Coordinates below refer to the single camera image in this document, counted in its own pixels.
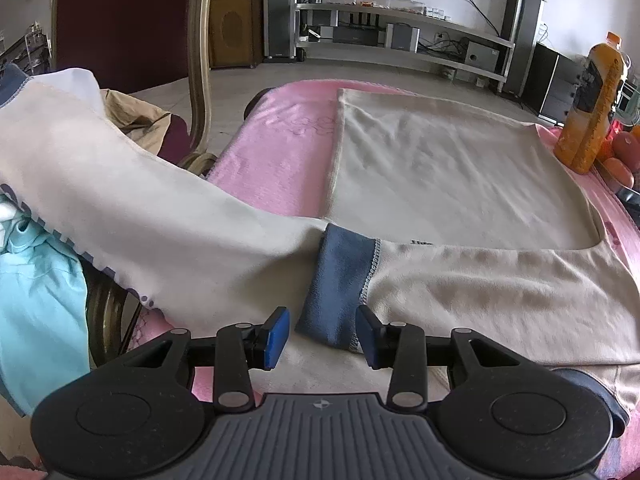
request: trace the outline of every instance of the black cabinet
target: black cabinet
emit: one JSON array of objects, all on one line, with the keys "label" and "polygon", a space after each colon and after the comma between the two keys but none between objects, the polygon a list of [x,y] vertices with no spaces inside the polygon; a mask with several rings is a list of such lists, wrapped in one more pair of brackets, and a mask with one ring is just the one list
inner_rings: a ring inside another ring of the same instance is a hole
[{"label": "black cabinet", "polygon": [[582,65],[536,45],[522,102],[537,115],[564,124],[580,84]]}]

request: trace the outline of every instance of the silver screw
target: silver screw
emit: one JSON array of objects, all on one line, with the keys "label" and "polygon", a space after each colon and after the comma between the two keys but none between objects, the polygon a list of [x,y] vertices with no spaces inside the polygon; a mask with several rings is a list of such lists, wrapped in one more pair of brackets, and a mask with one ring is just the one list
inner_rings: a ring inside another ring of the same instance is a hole
[{"label": "silver screw", "polygon": [[227,408],[239,408],[249,402],[249,396],[242,392],[225,392],[218,397],[218,402]]},{"label": "silver screw", "polygon": [[401,408],[415,408],[424,402],[421,394],[415,392],[398,392],[391,400],[396,406],[400,406]]}]

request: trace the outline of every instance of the pink blanket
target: pink blanket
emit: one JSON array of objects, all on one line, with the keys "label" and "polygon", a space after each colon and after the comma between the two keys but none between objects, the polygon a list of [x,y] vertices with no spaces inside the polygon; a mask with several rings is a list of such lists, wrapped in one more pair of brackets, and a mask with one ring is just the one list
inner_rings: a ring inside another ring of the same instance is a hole
[{"label": "pink blanket", "polygon": [[[410,94],[345,80],[299,81],[276,88],[254,108],[207,180],[256,208],[283,216],[317,217],[333,152],[339,88]],[[558,133],[542,126],[538,133],[551,149]],[[609,242],[622,262],[640,278],[640,233],[622,204],[597,173],[571,175],[602,215]],[[145,312],[138,323],[134,345],[171,328],[159,311]],[[211,384],[210,368],[198,368],[194,394],[210,400]],[[598,474],[603,479],[620,479],[638,466],[640,412],[636,411],[624,437],[612,442]]]}]

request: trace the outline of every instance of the light blue garment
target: light blue garment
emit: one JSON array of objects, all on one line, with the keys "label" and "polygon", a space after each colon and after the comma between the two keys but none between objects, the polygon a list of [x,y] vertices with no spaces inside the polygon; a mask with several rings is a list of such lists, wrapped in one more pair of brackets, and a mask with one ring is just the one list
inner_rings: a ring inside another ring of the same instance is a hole
[{"label": "light blue garment", "polygon": [[[10,205],[0,195],[1,218]],[[89,372],[86,283],[78,256],[25,213],[0,226],[0,394],[31,415]]]}]

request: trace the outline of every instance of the maroon seat cushion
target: maroon seat cushion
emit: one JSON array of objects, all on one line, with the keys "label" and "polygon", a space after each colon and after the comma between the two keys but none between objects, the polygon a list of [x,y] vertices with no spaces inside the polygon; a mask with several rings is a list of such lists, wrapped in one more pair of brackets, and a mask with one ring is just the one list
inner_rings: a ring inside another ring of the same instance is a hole
[{"label": "maroon seat cushion", "polygon": [[178,164],[191,152],[191,137],[187,123],[180,116],[171,114],[171,123],[164,135],[158,156],[172,164]]}]

